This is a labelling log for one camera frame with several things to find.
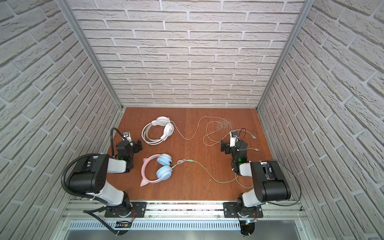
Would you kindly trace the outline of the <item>white over-ear headphones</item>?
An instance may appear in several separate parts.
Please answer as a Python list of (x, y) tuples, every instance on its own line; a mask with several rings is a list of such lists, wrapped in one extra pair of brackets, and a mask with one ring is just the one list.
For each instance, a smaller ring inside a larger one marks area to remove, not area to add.
[[(157, 139), (150, 137), (150, 130), (153, 127), (155, 128)], [(170, 118), (161, 116), (145, 125), (141, 135), (145, 143), (154, 146), (166, 141), (174, 133), (174, 130), (175, 127)]]

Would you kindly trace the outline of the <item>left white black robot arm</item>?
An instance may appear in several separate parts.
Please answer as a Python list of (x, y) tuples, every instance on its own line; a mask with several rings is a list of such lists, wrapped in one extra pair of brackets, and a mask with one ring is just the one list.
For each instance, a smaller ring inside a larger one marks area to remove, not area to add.
[(106, 218), (142, 218), (146, 203), (131, 202), (128, 194), (107, 181), (108, 174), (126, 174), (134, 168), (134, 154), (143, 149), (141, 141), (117, 144), (118, 155), (86, 154), (70, 163), (62, 173), (63, 189), (70, 195), (88, 198), (104, 206)]

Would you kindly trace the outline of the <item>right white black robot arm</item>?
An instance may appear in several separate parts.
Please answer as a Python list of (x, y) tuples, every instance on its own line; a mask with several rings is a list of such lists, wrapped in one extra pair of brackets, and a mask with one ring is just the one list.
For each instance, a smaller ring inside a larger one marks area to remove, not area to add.
[(277, 161), (250, 162), (247, 157), (248, 145), (244, 141), (232, 140), (221, 142), (221, 151), (232, 156), (231, 166), (236, 177), (251, 177), (253, 187), (239, 195), (235, 213), (246, 218), (255, 217), (260, 212), (259, 206), (270, 201), (285, 201), (291, 198), (289, 184)]

